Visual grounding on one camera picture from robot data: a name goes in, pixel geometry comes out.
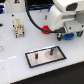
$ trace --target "gray floor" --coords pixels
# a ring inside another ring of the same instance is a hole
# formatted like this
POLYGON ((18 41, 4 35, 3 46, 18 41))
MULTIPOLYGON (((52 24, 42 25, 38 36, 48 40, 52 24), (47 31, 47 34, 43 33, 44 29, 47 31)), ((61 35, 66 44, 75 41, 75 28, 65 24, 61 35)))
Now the gray floor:
POLYGON ((84 62, 13 84, 84 84, 84 62))

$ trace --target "silver rectangle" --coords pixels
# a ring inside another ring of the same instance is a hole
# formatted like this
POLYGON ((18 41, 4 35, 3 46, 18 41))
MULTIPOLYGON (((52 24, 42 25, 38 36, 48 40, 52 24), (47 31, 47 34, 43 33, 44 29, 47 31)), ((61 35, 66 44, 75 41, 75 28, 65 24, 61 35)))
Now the silver rectangle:
POLYGON ((63 56, 63 54, 60 52, 58 47, 54 47, 53 55, 50 55, 50 52, 51 52, 51 48, 27 53, 26 57, 28 59, 30 67, 39 66, 60 59, 65 59, 65 56, 63 56))
POLYGON ((62 20, 63 19, 72 19, 74 17, 75 17, 75 15, 64 15, 64 16, 62 16, 62 20))

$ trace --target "white tabletop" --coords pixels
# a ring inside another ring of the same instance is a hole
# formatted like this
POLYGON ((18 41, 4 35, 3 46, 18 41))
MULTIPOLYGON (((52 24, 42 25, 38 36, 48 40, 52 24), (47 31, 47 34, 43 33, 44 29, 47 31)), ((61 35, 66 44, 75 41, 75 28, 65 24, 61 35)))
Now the white tabletop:
MULTIPOLYGON (((40 26, 46 25, 44 20, 48 10, 42 12, 31 11, 35 22, 40 26)), ((45 72, 56 70, 65 66, 84 61, 84 34, 71 41, 58 41, 56 34, 44 35, 29 21, 26 13, 0 15, 0 84, 9 84, 22 79, 30 78, 45 72), (13 29, 13 18, 21 18, 25 26, 25 37, 16 38, 13 29), (36 68, 29 68, 25 53, 49 46, 59 46, 67 59, 45 64, 36 68)))

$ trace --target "black cable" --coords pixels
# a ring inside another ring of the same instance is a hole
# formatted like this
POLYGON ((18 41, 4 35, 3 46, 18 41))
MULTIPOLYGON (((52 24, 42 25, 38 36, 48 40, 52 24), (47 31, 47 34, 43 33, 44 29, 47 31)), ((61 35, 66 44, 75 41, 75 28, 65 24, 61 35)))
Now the black cable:
POLYGON ((32 22, 32 24, 33 24, 36 28, 38 28, 38 29, 41 30, 41 31, 47 32, 47 33, 57 33, 57 31, 44 30, 44 29, 42 29, 41 27, 39 27, 39 26, 34 22, 34 20, 32 19, 31 15, 30 15, 29 9, 28 9, 28 0, 25 0, 25 7, 26 7, 26 12, 27 12, 27 15, 28 15, 30 21, 32 22))
POLYGON ((41 27, 39 27, 39 26, 34 22, 34 20, 32 19, 31 15, 30 15, 30 12, 29 12, 29 9, 28 9, 28 0, 25 0, 25 7, 26 7, 26 12, 27 12, 27 15, 28 15, 30 21, 31 21, 32 24, 33 24, 36 28, 38 28, 39 30, 44 31, 44 32, 47 32, 47 33, 66 33, 64 27, 62 27, 62 28, 60 28, 60 29, 57 29, 57 30, 55 30, 55 31, 48 31, 48 30, 42 29, 41 27))

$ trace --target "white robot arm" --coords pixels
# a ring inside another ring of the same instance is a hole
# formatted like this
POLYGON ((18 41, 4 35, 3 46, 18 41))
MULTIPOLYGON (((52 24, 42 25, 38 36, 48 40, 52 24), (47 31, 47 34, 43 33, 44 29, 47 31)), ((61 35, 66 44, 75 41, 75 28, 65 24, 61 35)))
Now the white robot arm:
POLYGON ((48 25, 51 30, 64 26, 64 22, 74 20, 78 11, 84 10, 84 0, 53 0, 55 5, 48 14, 48 25))

